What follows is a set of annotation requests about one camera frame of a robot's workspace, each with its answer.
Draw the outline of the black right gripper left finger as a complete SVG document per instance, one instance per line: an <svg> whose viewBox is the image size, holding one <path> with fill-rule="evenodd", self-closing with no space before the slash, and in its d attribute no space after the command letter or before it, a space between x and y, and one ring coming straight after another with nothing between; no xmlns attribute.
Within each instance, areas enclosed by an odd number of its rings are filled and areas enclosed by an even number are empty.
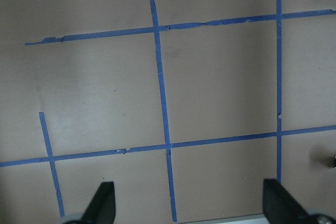
<svg viewBox="0 0 336 224"><path fill-rule="evenodd" d="M114 182L102 182L90 204L80 218L80 223L110 223L116 216Z"/></svg>

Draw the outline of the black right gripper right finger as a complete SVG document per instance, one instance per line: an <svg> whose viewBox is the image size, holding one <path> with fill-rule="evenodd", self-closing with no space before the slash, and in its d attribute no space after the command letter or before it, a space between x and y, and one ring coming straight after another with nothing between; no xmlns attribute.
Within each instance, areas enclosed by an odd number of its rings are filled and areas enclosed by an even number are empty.
<svg viewBox="0 0 336 224"><path fill-rule="evenodd" d="M263 214L270 224L315 223L303 207L276 179L264 179L262 191Z"/></svg>

